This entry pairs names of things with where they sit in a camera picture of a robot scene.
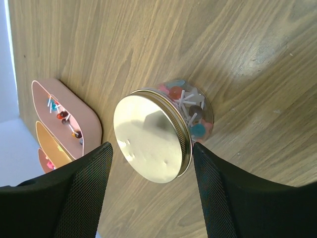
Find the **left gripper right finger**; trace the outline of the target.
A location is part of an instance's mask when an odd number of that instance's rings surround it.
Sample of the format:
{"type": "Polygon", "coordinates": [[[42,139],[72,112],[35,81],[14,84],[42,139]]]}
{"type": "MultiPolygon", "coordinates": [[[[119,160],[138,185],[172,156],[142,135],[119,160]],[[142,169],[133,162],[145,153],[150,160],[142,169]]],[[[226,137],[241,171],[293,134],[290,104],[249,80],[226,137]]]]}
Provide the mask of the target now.
{"type": "Polygon", "coordinates": [[[251,174],[200,143],[193,159],[210,238],[314,238],[317,184],[294,187],[251,174]]]}

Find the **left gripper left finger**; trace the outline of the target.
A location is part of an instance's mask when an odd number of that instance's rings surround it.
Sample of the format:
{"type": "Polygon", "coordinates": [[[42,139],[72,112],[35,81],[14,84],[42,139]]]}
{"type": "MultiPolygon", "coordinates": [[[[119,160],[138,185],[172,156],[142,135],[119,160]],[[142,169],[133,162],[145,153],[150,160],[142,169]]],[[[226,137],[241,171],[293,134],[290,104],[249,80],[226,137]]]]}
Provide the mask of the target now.
{"type": "Polygon", "coordinates": [[[2,186],[0,236],[94,238],[112,158],[112,145],[106,142],[52,172],[2,186]]]}

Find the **orange tray of star candies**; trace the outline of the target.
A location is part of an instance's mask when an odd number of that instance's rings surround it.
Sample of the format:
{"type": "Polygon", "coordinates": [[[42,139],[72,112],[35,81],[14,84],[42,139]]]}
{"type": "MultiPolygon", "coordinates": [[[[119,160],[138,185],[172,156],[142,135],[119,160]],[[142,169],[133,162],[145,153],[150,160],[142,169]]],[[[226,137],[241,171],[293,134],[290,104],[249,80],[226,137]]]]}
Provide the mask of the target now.
{"type": "Polygon", "coordinates": [[[48,156],[56,169],[72,162],[72,159],[63,147],[40,121],[36,121],[35,127],[40,148],[48,156]]]}

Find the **pink tray of lollipops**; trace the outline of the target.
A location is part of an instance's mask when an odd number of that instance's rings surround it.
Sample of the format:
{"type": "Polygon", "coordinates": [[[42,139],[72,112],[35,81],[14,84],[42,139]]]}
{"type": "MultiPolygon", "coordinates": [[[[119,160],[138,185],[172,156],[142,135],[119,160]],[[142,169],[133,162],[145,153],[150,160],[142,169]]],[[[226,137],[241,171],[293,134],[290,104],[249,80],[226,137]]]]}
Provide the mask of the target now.
{"type": "Polygon", "coordinates": [[[31,89],[39,121],[72,160],[100,146],[102,126],[98,116],[60,80],[34,80],[31,89]]]}

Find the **clear plastic cup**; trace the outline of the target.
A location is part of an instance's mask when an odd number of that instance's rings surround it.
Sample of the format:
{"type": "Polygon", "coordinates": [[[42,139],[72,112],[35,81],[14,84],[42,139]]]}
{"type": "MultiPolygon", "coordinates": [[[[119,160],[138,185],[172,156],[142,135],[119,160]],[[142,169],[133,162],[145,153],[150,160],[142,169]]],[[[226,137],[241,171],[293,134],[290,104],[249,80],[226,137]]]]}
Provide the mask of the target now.
{"type": "Polygon", "coordinates": [[[213,111],[205,94],[183,79],[161,83],[157,89],[181,112],[192,141],[203,144],[213,128],[213,111]]]}

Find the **white round lid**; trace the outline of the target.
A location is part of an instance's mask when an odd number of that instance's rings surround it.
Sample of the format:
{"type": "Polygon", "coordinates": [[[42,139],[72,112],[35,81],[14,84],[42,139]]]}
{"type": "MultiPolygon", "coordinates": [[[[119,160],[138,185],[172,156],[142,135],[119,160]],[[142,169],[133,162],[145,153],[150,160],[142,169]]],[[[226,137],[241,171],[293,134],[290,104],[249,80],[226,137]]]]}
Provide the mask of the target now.
{"type": "Polygon", "coordinates": [[[169,183],[188,170],[193,150],[189,127],[162,92],[140,89],[122,98],[113,127],[123,156],[145,179],[169,183]]]}

